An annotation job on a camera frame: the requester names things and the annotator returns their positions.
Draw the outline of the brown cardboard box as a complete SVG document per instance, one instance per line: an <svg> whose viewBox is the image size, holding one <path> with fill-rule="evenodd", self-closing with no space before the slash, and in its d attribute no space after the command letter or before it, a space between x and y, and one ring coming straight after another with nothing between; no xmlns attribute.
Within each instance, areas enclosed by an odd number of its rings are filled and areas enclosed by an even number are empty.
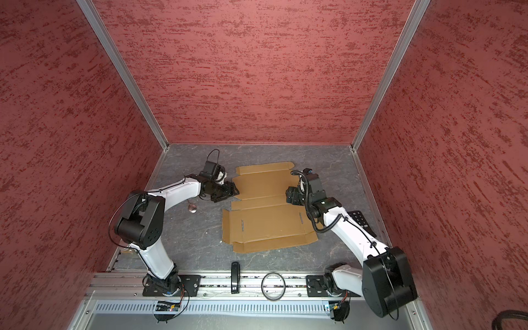
<svg viewBox="0 0 528 330"><path fill-rule="evenodd" d="M293 162L236 168L233 182L239 194L222 213L222 241L234 252L265 252L318 240L304 207L287 203L288 188L298 184L298 177L290 174L293 169Z"/></svg>

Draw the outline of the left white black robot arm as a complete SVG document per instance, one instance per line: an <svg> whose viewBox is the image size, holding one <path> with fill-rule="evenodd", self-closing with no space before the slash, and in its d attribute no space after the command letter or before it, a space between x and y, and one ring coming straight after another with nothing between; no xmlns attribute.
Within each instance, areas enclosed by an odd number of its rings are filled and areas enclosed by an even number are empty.
<svg viewBox="0 0 528 330"><path fill-rule="evenodd" d="M163 296L183 294L184 288L177 266L168 256L162 231L165 212L194 197L208 197L216 203L239 194L235 183L214 181L200 175L189 175L183 180L150 191L133 191L119 210L114 235L135 250L147 267L149 287Z"/></svg>

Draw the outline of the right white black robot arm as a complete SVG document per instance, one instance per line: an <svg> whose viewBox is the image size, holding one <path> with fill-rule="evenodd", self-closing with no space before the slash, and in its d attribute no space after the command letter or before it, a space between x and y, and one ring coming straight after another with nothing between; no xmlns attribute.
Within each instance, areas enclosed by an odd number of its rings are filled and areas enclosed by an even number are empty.
<svg viewBox="0 0 528 330"><path fill-rule="evenodd" d="M287 203L304 207L315 232L333 232L361 264L360 268L346 263L326 268L324 290L334 296L357 294L376 316L397 320L400 308L417 299L407 255L379 241L361 212L348 212L336 198L327 196L317 174L309 170L293 170L291 174L299 181L286 190Z"/></svg>

